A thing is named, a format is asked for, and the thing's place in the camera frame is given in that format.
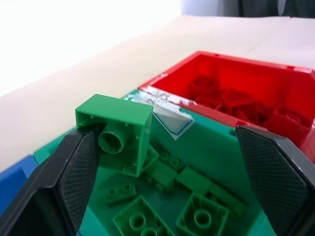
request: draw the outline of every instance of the lego brick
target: lego brick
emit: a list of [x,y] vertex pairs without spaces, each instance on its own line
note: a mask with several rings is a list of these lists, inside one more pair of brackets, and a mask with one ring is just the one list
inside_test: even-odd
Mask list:
[[[186,101],[175,104],[231,127],[248,125],[285,136],[315,162],[315,129],[303,123],[315,118],[311,68],[196,52],[138,89],[147,87],[177,95],[176,101]],[[278,107],[289,112],[273,112]]]
[[229,207],[232,210],[231,214],[235,213],[237,216],[241,216],[247,209],[245,203],[215,183],[211,185],[209,192],[216,197],[218,201]]
[[186,236],[220,236],[228,214],[227,208],[192,193],[176,226]]
[[176,181],[194,193],[205,196],[213,182],[190,167],[185,167],[176,177]]
[[175,236],[142,196],[113,220],[122,236]]
[[161,192],[170,192],[175,186],[177,172],[160,160],[145,170],[144,178]]
[[180,172],[185,167],[185,164],[180,159],[169,155],[165,151],[160,153],[159,159],[177,172]]
[[100,165],[139,176],[147,156],[153,106],[96,94],[76,110],[77,127],[105,123]]
[[134,183],[124,183],[106,190],[104,201],[108,204],[116,204],[137,196]]
[[145,171],[150,165],[152,165],[159,157],[158,152],[149,145],[147,157],[144,160],[143,166],[142,166],[142,172]]

